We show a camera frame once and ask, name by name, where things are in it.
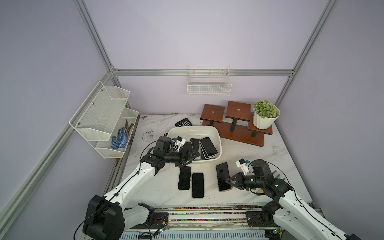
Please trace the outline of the black phone placed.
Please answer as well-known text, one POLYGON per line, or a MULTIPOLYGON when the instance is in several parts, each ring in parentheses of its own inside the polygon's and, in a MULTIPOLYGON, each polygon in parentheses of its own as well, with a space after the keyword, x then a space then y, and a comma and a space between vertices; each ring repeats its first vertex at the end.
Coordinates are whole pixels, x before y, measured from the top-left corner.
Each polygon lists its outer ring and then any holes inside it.
POLYGON ((228 163, 221 163, 216 166, 218 189, 220 192, 229 191, 232 189, 232 185, 228 184, 226 180, 230 177, 228 163))
POLYGON ((203 198, 205 196, 204 174, 192 174, 192 198, 203 198))
POLYGON ((188 191, 191 186, 191 167, 182 167, 180 168, 179 181, 178 181, 178 190, 188 191))

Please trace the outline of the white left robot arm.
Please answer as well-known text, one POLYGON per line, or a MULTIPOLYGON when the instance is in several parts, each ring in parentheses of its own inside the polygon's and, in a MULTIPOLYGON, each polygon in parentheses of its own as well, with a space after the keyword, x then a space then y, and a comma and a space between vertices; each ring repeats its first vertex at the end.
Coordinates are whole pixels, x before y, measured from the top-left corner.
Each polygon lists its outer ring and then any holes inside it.
POLYGON ((155 222, 155 209, 145 203, 128 209, 132 197, 166 164, 182 168, 198 157, 200 152, 193 145, 177 145, 176 140, 159 137, 154 147, 145 147, 139 165, 122 183, 103 196, 91 198, 78 228, 93 240, 118 240, 132 227, 150 228, 155 222))

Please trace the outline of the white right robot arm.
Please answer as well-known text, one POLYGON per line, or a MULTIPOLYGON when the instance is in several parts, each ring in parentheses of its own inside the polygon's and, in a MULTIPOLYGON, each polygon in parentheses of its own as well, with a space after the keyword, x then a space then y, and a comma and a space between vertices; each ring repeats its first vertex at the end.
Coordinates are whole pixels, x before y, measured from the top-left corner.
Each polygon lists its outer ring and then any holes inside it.
POLYGON ((307 204, 288 180, 277 178, 265 160, 236 162, 241 172, 226 179, 226 183, 242 191, 262 190, 271 199, 261 211, 248 216, 249 225, 276 225, 298 240, 357 240, 348 235, 307 204))

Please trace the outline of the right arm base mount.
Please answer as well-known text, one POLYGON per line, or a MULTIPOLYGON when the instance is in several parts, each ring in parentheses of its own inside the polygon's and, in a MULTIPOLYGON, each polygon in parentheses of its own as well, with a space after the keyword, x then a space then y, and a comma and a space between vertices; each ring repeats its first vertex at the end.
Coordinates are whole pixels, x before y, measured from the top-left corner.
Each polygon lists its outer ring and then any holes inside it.
POLYGON ((273 216, 275 212, 268 209, 260 211, 247 211, 246 220, 250 228, 260 227, 277 227, 273 216))

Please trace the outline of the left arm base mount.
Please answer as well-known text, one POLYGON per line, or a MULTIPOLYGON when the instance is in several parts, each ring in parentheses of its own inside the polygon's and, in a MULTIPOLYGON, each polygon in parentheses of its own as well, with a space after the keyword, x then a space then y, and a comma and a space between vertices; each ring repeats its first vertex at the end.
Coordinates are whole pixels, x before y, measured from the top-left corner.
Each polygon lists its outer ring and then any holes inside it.
POLYGON ((160 229, 164 227, 167 222, 169 221, 169 213, 168 212, 159 212, 157 210, 150 211, 149 218, 140 225, 136 225, 132 227, 132 230, 138 230, 138 229, 160 229))

